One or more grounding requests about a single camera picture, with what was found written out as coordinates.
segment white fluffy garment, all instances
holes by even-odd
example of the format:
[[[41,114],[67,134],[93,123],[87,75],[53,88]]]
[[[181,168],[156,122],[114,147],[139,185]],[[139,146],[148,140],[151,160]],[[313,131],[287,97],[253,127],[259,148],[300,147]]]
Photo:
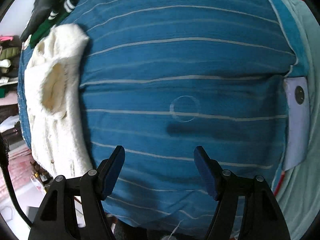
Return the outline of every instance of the white fluffy garment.
[[[80,177],[92,169],[78,99],[79,64],[88,40],[78,25],[53,27],[24,73],[32,155],[53,177]]]

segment clothing pile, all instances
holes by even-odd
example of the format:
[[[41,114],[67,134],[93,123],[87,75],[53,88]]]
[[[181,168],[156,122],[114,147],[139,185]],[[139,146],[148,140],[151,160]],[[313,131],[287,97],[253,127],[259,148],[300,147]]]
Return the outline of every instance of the clothing pile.
[[[17,91],[20,52],[17,36],[0,35],[0,98]]]
[[[20,39],[33,49],[46,37],[51,27],[58,25],[76,7],[79,0],[35,0],[34,9]]]

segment black oval button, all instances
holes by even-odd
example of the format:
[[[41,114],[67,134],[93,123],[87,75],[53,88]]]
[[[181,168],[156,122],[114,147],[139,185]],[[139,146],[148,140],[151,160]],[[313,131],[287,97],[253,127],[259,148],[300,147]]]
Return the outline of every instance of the black oval button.
[[[304,101],[304,91],[301,86],[296,87],[296,90],[294,91],[294,96],[296,98],[297,103],[301,105]]]

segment pink fabric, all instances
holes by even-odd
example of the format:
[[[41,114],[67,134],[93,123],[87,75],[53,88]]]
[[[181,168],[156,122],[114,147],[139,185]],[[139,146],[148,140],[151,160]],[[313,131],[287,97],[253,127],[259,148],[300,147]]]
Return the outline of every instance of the pink fabric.
[[[12,41],[13,37],[12,36],[2,36],[0,35],[0,42],[1,41]]]
[[[16,91],[8,92],[4,98],[0,98],[0,106],[15,105],[18,103],[18,96]]]
[[[18,189],[30,182],[32,174],[30,162],[34,162],[34,159],[32,158],[31,150],[25,144],[9,152],[8,169],[14,189]],[[3,174],[0,172],[0,201],[8,196]]]

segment bed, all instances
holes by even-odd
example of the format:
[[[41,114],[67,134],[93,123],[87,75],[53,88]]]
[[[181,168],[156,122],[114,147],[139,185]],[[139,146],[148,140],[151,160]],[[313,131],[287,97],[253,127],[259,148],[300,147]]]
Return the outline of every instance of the bed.
[[[283,80],[314,69],[282,0],[80,0],[69,23],[90,37],[79,86],[90,156],[97,166],[116,145],[126,149],[106,212],[135,227],[179,225],[177,232],[203,237],[217,203],[193,162],[198,145],[224,169],[277,185],[290,109]],[[18,84],[28,145],[31,55],[30,47],[21,54]],[[281,205],[289,198],[280,195]]]

